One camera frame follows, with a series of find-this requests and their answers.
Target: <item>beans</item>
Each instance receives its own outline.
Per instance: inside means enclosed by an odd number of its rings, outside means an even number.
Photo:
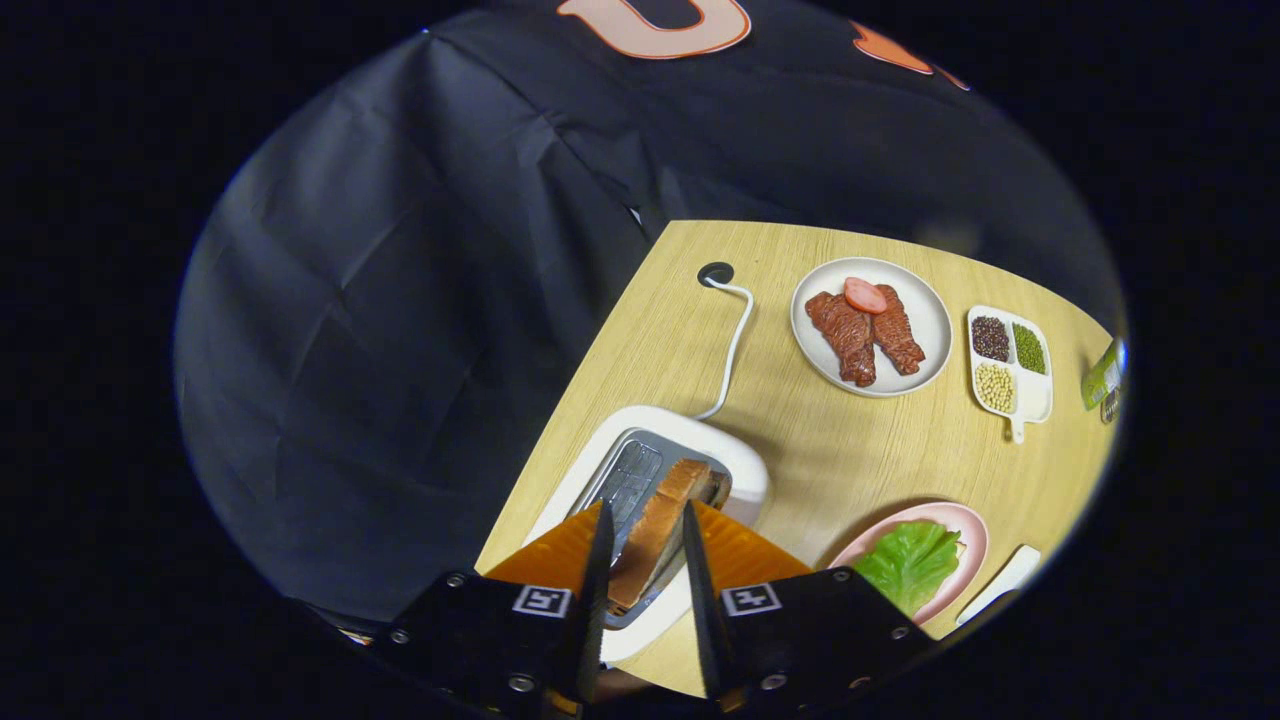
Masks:
[[[988,406],[1012,415],[1014,375],[1009,368],[983,363],[978,365],[978,397]]]
[[[1014,342],[1018,345],[1018,364],[1028,370],[1044,374],[1044,348],[1030,328],[1014,323]]]
[[[996,318],[974,318],[973,351],[983,357],[1009,363],[1009,333],[1005,323]]]

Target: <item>wooden table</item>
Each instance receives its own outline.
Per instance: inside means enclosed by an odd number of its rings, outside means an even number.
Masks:
[[[916,392],[893,398],[844,392],[809,365],[791,334],[796,284],[813,268],[855,255],[908,268],[947,305],[956,338],[951,359]],[[925,623],[934,638],[955,629],[959,611],[1019,544],[1038,548],[1042,562],[1052,560],[1097,487],[1112,443],[1115,425],[1102,424],[1097,410],[1085,411],[1079,391],[1079,378],[1111,342],[1097,322],[1036,283],[919,245],[795,225],[676,222],[649,252],[564,391],[476,561],[477,571],[521,547],[547,498],[609,414],[643,404],[692,415],[714,402],[744,306],[739,296],[696,282],[698,269],[716,260],[732,264],[732,282],[756,296],[728,400],[709,424],[746,441],[769,469],[771,497],[758,533],[804,562],[826,568],[892,511],[927,500],[969,505],[991,532],[987,561],[960,598]],[[1053,414],[1044,424],[1027,425],[1024,445],[1006,439],[1009,421],[973,398],[964,325],[973,305],[1020,314],[1048,341]],[[692,612],[618,666],[705,696]]]

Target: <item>soybean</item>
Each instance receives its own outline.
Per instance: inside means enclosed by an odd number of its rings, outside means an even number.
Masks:
[[[1009,368],[983,363],[978,365],[978,398],[988,407],[1006,415],[1014,414],[1014,375]]]

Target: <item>white spoon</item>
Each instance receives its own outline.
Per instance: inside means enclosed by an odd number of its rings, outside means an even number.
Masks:
[[[987,587],[978,593],[978,597],[973,598],[960,611],[960,615],[956,615],[956,625],[964,625],[972,620],[974,615],[982,612],[997,597],[1011,589],[1023,587],[1027,577],[1032,574],[1032,570],[1037,565],[1039,565],[1039,551],[1029,544],[1018,546],[1014,556],[1000,569],[1000,573],[996,573],[996,577],[987,583]]]

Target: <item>pink plate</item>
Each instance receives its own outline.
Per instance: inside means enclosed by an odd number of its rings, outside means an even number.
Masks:
[[[960,597],[960,593],[978,577],[978,570],[982,569],[982,562],[987,559],[987,523],[972,509],[959,502],[925,502],[895,512],[858,536],[828,568],[852,565],[860,556],[876,547],[876,543],[895,525],[910,520],[932,520],[945,525],[948,530],[960,530],[960,542],[966,546],[964,553],[960,555],[960,566],[956,568],[956,571],[942,582],[938,594],[933,596],[933,600],[922,607],[915,618],[911,618],[916,625],[923,625]]]

